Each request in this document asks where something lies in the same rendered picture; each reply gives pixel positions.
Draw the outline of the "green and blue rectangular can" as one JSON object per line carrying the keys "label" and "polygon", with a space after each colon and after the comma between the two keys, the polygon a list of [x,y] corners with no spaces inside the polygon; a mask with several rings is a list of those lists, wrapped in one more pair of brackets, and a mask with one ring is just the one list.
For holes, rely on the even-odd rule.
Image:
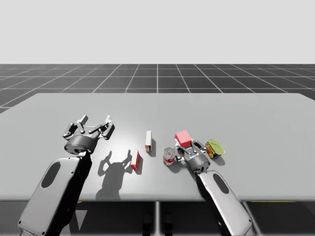
{"label": "green and blue rectangular can", "polygon": [[209,139],[206,143],[206,148],[207,154],[212,160],[219,158],[225,153],[224,149],[216,139]]}

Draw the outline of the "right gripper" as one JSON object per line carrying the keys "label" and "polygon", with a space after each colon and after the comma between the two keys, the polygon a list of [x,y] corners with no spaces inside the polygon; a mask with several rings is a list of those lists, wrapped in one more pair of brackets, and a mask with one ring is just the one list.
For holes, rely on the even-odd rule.
{"label": "right gripper", "polygon": [[[185,153],[187,152],[187,150],[179,144],[179,141],[177,139],[174,139],[174,140],[175,140],[174,151],[175,151],[176,161],[178,163],[182,161],[186,162],[187,159],[185,157]],[[193,155],[198,154],[198,153],[206,153],[206,152],[207,152],[207,147],[205,145],[203,145],[198,140],[192,139],[191,153]],[[199,154],[192,157],[188,161],[188,167],[193,173],[199,174],[202,172],[206,172],[208,170],[208,168],[210,167],[210,162],[205,155]]]}

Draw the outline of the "red cube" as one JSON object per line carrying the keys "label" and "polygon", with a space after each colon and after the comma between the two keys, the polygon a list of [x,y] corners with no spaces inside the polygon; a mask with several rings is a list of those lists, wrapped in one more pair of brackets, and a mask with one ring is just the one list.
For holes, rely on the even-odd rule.
{"label": "red cube", "polygon": [[182,147],[188,147],[191,145],[192,142],[192,138],[190,137],[189,133],[186,130],[177,132],[175,134],[175,140]]}

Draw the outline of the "red and white can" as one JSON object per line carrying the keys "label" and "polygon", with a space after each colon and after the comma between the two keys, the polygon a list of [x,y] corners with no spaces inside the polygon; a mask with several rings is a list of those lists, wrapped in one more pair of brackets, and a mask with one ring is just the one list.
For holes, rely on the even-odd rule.
{"label": "red and white can", "polygon": [[173,148],[171,147],[167,147],[165,150],[164,150],[164,153],[163,153],[163,162],[166,166],[170,166],[173,164],[174,162],[174,159],[175,159],[175,151]]}

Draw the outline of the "red and white carton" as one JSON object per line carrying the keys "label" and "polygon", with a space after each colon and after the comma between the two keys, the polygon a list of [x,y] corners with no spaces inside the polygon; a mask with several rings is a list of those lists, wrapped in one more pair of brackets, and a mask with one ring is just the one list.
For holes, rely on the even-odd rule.
{"label": "red and white carton", "polygon": [[151,132],[151,130],[146,131],[145,149],[146,149],[146,152],[152,151],[152,132]]}

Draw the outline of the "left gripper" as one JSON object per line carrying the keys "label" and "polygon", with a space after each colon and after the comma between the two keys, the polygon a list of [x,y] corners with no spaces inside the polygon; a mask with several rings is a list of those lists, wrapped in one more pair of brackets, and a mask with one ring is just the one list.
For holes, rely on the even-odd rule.
{"label": "left gripper", "polygon": [[103,138],[109,140],[115,130],[110,115],[108,115],[104,123],[89,130],[90,137],[85,135],[75,135],[85,134],[84,125],[87,121],[88,116],[83,115],[82,118],[76,122],[70,123],[66,127],[62,134],[62,137],[68,140],[64,146],[66,152],[74,155],[78,155],[82,152],[93,153],[97,145],[97,139]]}

